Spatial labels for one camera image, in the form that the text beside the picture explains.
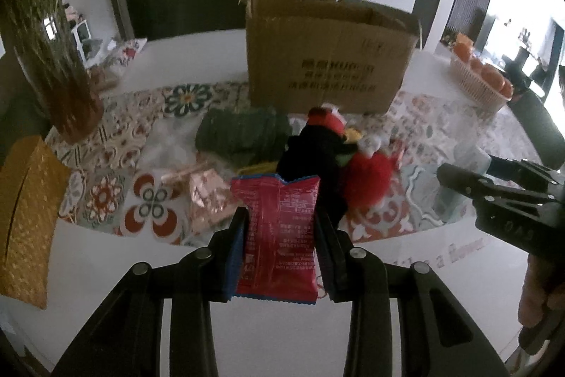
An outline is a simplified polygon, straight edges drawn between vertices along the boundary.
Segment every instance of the cardboard box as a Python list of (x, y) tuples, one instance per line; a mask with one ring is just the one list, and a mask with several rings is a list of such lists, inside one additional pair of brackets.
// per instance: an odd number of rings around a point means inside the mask
[(10, 149), (0, 171), (0, 294), (46, 308), (51, 242), (70, 172), (39, 136)]
[(252, 106), (385, 113), (419, 37), (417, 18), (359, 0), (248, 0)]

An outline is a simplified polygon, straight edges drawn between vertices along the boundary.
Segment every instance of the plastic bag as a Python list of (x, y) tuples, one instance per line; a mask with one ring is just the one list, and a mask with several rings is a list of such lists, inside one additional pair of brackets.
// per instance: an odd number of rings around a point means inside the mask
[(250, 223), (237, 295), (315, 304), (314, 209), (320, 179), (240, 177), (231, 191)]

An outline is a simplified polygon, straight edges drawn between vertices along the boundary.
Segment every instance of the yellow object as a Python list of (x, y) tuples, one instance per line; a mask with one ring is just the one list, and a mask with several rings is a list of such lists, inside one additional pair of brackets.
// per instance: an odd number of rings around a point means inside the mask
[(257, 165), (244, 166), (244, 168), (239, 168), (236, 171), (238, 176), (247, 175), (266, 175), (268, 173), (275, 173), (277, 171), (277, 161), (267, 161), (264, 163), (258, 163)]
[(49, 254), (70, 173), (39, 136), (10, 149), (0, 171), (0, 294), (47, 307)]
[(357, 128), (349, 127), (345, 129), (345, 142), (347, 144), (355, 144), (361, 138), (363, 138), (363, 133), (361, 133)]

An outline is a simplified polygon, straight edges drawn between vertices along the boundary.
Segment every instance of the metal screw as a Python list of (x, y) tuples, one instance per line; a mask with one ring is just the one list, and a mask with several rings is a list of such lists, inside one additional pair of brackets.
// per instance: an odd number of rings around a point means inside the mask
[(354, 259), (363, 259), (367, 255), (367, 252), (363, 248), (355, 247), (349, 250), (349, 255)]
[(203, 246), (202, 248), (198, 248), (194, 252), (194, 255), (197, 259), (208, 259), (212, 255), (212, 252), (207, 247)]
[(147, 273), (147, 270), (149, 270), (149, 264), (145, 262), (138, 262), (132, 267), (134, 275), (143, 275), (144, 273)]
[(421, 273), (422, 275), (425, 275), (426, 273), (429, 273), (429, 265), (425, 262), (415, 262), (414, 270), (416, 270), (416, 272), (418, 273)]

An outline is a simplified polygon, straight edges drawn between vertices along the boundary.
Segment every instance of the dried plant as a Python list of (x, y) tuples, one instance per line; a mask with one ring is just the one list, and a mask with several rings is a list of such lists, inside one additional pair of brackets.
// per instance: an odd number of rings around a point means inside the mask
[[(72, 40), (63, 0), (2, 0), (15, 48), (52, 123), (71, 130), (94, 109), (88, 76)], [(44, 26), (53, 19), (54, 39)]]

